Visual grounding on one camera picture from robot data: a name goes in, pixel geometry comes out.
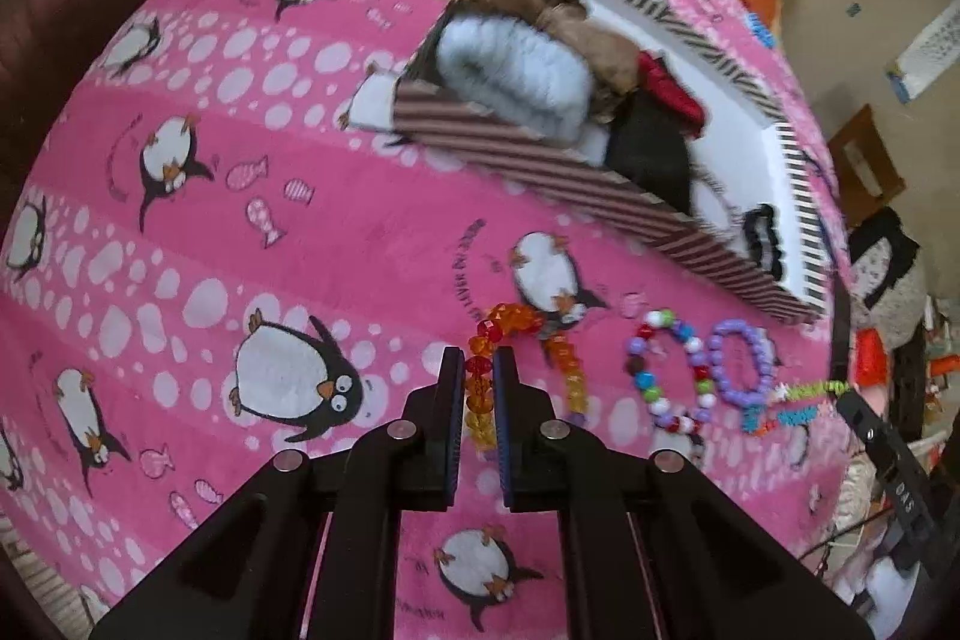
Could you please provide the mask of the white gloved hand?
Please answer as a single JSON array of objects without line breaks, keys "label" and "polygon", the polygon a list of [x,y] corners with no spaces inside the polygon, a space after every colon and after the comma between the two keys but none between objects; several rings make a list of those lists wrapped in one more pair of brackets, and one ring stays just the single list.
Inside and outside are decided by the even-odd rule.
[{"label": "white gloved hand", "polygon": [[903,533],[864,455],[851,461],[841,481],[832,532],[839,534],[839,560],[830,564],[828,587],[866,620],[875,638],[892,638],[921,569],[895,564],[893,548]]}]

